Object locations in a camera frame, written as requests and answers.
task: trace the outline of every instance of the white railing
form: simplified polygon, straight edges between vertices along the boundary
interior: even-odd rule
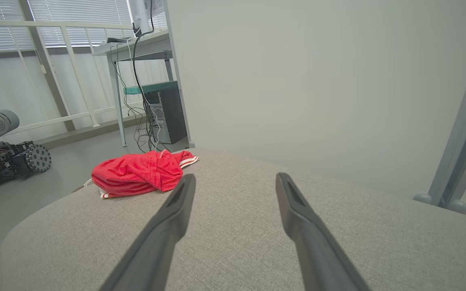
[[[110,106],[109,102],[107,102],[107,105],[109,107],[103,108],[103,109],[96,109],[95,105],[93,104],[92,98],[90,97],[91,91],[89,90],[88,85],[83,80],[83,72],[80,70],[79,64],[78,64],[78,62],[76,60],[76,57],[75,57],[75,54],[74,54],[74,51],[73,51],[73,47],[72,47],[72,44],[71,44],[71,41],[70,41],[70,37],[68,35],[67,28],[68,27],[85,28],[87,39],[89,41],[89,47],[91,48],[91,52],[94,52],[94,50],[93,50],[94,45],[93,45],[93,43],[91,41],[91,37],[89,36],[89,32],[88,32],[87,28],[103,28],[104,31],[105,31],[106,37],[108,37],[107,29],[119,29],[119,30],[122,30],[122,33],[123,33],[123,35],[125,37],[126,36],[125,31],[126,30],[131,31],[131,26],[129,26],[129,25],[120,25],[120,24],[100,24],[100,23],[85,23],[85,22],[49,22],[49,21],[16,21],[16,20],[0,21],[0,26],[8,27],[11,33],[12,33],[12,27],[59,27],[61,29],[64,42],[66,44],[68,55],[70,57],[70,62],[71,62],[72,68],[74,70],[74,73],[76,75],[76,79],[78,81],[80,91],[82,92],[83,101],[84,101],[84,103],[85,103],[85,105],[87,107],[87,112],[83,112],[83,113],[80,113],[80,114],[70,114],[69,113],[67,103],[66,103],[66,99],[64,98],[64,95],[63,95],[63,93],[61,91],[61,86],[59,85],[57,75],[55,74],[55,70],[54,70],[54,68],[52,66],[52,62],[50,61],[50,55],[48,54],[48,50],[45,50],[46,51],[46,58],[48,59],[48,64],[50,65],[50,70],[51,70],[51,72],[53,74],[53,78],[55,80],[55,83],[57,84],[57,88],[59,89],[62,101],[64,102],[64,106],[66,107],[66,110],[68,112],[68,116],[61,117],[61,118],[54,118],[54,119],[46,120],[46,121],[43,121],[43,122],[23,125],[23,126],[18,127],[15,130],[13,130],[12,133],[27,131],[29,129],[35,129],[37,127],[44,127],[44,126],[47,126],[47,125],[51,125],[51,124],[55,124],[55,123],[61,123],[61,122],[65,122],[65,121],[68,121],[68,120],[73,120],[73,119],[76,119],[76,118],[81,118],[81,117],[86,117],[86,116],[89,116],[91,118],[91,121],[93,123],[93,127],[99,127],[100,124],[98,124],[98,121],[96,120],[95,115],[115,110],[115,107]],[[43,47],[46,47],[46,45],[44,43],[44,40],[42,39],[42,36],[41,36],[40,33],[39,33],[39,38],[40,38],[40,41],[41,41],[41,45]],[[41,105],[39,94],[37,93],[37,89],[35,88],[35,85],[34,85],[34,82],[33,82],[32,78],[31,78],[30,72],[28,71],[28,67],[26,66],[26,62],[24,61],[24,57],[22,55],[21,49],[20,49],[20,47],[19,47],[19,45],[17,43],[15,43],[15,49],[18,52],[19,57],[20,57],[20,59],[22,61],[22,64],[24,66],[24,71],[28,76],[28,80],[31,83],[31,86],[33,88],[33,92],[35,93],[35,96],[37,98],[37,102],[39,103],[39,105],[41,107],[42,113],[44,114],[46,119],[48,119],[48,116],[47,116],[46,112],[44,111],[44,108]],[[98,79],[100,80],[100,83],[101,83],[102,87],[105,88],[104,76],[102,76],[102,74],[101,74],[101,72],[99,72],[99,70],[97,70],[97,73],[98,73]],[[7,94],[6,97],[8,97],[9,100],[13,100],[12,98],[10,98],[11,89],[9,88],[9,85],[7,84],[7,82],[3,81],[1,83],[2,83],[2,86],[4,87],[3,91]],[[114,94],[111,94],[111,96],[109,96],[107,90],[104,90],[104,94],[106,95],[106,101],[108,101],[109,99],[114,98],[113,97]],[[16,108],[21,109],[21,104],[20,104],[20,102],[18,100],[14,100],[13,103],[14,103],[13,105]],[[140,104],[141,104],[141,102],[129,103],[130,106],[135,106],[135,105],[140,105]]]

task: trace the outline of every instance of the desk leg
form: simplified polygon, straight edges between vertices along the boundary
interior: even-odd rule
[[[173,81],[174,76],[172,75],[172,67],[170,66],[170,59],[165,59],[165,66],[167,68],[168,81]]]
[[[116,115],[118,116],[118,127],[120,128],[120,136],[122,138],[122,147],[126,147],[125,133],[123,131],[123,114],[122,114],[122,103],[120,101],[120,85],[118,83],[118,73],[114,68],[114,64],[111,60],[111,56],[107,55],[107,64],[109,65],[109,74],[111,76],[111,87],[114,95],[114,105]]]

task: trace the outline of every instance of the red velvet fabric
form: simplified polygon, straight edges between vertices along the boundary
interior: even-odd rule
[[[181,168],[197,160],[198,157],[187,151],[128,154],[102,162],[93,169],[91,178],[96,186],[109,192],[105,198],[133,196],[156,189],[168,191],[181,180]]]

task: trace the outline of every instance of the gray upholstered seat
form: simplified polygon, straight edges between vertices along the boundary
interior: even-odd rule
[[[303,290],[274,191],[287,169],[192,149],[197,188],[167,290]],[[373,290],[466,290],[466,216],[288,171]],[[89,186],[2,244],[4,290],[97,290],[168,193],[102,200]]]

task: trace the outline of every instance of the computer tower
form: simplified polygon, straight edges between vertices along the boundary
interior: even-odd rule
[[[152,119],[151,127],[154,141],[157,141],[159,137],[161,143],[175,143],[186,136],[179,88],[176,81],[173,83],[176,85],[169,84],[170,86],[152,92],[146,92],[145,87],[147,86],[143,87],[145,98],[150,103],[148,110]]]

